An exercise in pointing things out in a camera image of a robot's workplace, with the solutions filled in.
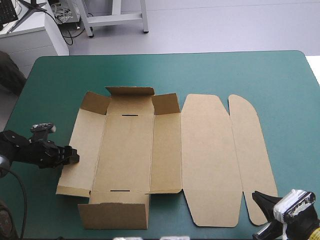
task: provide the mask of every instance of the white table frame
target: white table frame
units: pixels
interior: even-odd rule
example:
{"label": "white table frame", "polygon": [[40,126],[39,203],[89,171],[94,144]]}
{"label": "white table frame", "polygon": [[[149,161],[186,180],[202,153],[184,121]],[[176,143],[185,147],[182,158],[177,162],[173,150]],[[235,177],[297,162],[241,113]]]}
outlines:
{"label": "white table frame", "polygon": [[112,15],[89,16],[84,0],[76,0],[84,28],[89,37],[93,37],[93,27],[120,25],[132,22],[143,22],[143,32],[149,32],[146,0],[140,0],[141,12],[121,14],[122,0],[112,0]]}

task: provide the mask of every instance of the gray floor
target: gray floor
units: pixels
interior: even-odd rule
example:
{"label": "gray floor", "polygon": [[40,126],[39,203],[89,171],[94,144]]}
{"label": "gray floor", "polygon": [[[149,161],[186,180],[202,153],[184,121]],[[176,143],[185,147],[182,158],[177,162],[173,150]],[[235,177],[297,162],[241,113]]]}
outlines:
{"label": "gray floor", "polygon": [[[71,46],[71,55],[163,54],[299,50],[320,55],[320,0],[146,0],[150,32],[141,24],[94,28]],[[110,1],[90,0],[95,16]],[[123,0],[122,11],[138,11]],[[0,131],[16,98],[0,91]]]}

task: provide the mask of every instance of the cardboard side wall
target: cardboard side wall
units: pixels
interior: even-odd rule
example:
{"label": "cardboard side wall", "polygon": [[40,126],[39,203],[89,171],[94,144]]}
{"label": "cardboard side wall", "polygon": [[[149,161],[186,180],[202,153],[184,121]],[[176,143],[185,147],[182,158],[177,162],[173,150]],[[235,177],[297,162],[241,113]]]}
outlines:
{"label": "cardboard side wall", "polygon": [[181,121],[175,93],[152,97],[154,127],[151,194],[178,193],[182,189]]}
{"label": "cardboard side wall", "polygon": [[80,161],[63,167],[56,194],[90,197],[105,122],[105,115],[79,109],[70,145]]}

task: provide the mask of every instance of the cardboard panel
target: cardboard panel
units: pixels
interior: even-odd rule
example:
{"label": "cardboard panel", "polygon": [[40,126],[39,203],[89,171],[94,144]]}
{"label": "cardboard panel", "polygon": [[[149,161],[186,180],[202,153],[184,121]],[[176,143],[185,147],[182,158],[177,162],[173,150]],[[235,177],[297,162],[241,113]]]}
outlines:
{"label": "cardboard panel", "polygon": [[79,213],[85,229],[147,229],[144,204],[101,203],[79,204]]}
{"label": "cardboard panel", "polygon": [[94,191],[149,191],[153,125],[153,115],[107,115]]}
{"label": "cardboard panel", "polygon": [[180,113],[154,116],[150,193],[182,189]]}
{"label": "cardboard panel", "polygon": [[77,149],[79,163],[63,166],[57,194],[89,197],[93,187],[106,116],[79,109],[70,145]]}
{"label": "cardboard panel", "polygon": [[155,115],[180,113],[177,94],[156,95],[152,97]]}
{"label": "cardboard panel", "polygon": [[111,95],[154,95],[152,87],[143,86],[106,86]]}
{"label": "cardboard panel", "polygon": [[[242,184],[230,117],[217,96],[187,96],[181,113],[181,154],[183,190],[194,223],[234,227]],[[219,204],[219,198],[227,204]]]}
{"label": "cardboard panel", "polygon": [[105,115],[109,103],[109,97],[102,96],[91,91],[87,91],[83,97],[80,108],[97,114]]}
{"label": "cardboard panel", "polygon": [[262,225],[267,220],[252,200],[252,192],[259,191],[277,196],[278,191],[255,108],[238,95],[229,96],[230,118],[243,192],[253,224]]}
{"label": "cardboard panel", "polygon": [[108,115],[154,115],[151,96],[115,95],[108,106]]}

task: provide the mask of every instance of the cardboard flap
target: cardboard flap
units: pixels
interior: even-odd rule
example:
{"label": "cardboard flap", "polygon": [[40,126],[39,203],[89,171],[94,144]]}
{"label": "cardboard flap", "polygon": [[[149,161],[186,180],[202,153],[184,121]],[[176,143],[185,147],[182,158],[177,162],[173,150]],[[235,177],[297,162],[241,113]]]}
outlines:
{"label": "cardboard flap", "polygon": [[78,208],[85,229],[148,228],[145,204],[110,202],[79,204]]}
{"label": "cardboard flap", "polygon": [[152,87],[143,86],[106,86],[111,95],[154,95]]}
{"label": "cardboard flap", "polygon": [[155,115],[151,161],[151,194],[182,189],[180,113]]}
{"label": "cardboard flap", "polygon": [[238,224],[242,191],[183,189],[195,225],[233,228]]}
{"label": "cardboard flap", "polygon": [[278,191],[258,114],[250,102],[243,97],[230,95],[228,101],[249,217],[253,224],[262,225],[267,220],[262,211],[252,201],[251,193],[259,191],[277,196]]}
{"label": "cardboard flap", "polygon": [[155,115],[180,113],[177,94],[164,94],[152,96]]}
{"label": "cardboard flap", "polygon": [[154,115],[154,106],[150,95],[115,95],[107,109],[108,115]]}
{"label": "cardboard flap", "polygon": [[93,113],[105,115],[110,103],[110,98],[87,91],[83,97],[80,108]]}
{"label": "cardboard flap", "polygon": [[181,155],[183,190],[193,221],[198,226],[234,227],[242,185],[230,117],[217,96],[187,96],[181,113]]}
{"label": "cardboard flap", "polygon": [[56,194],[89,197],[105,122],[105,115],[79,109],[70,145],[77,149],[80,161],[63,167]]}

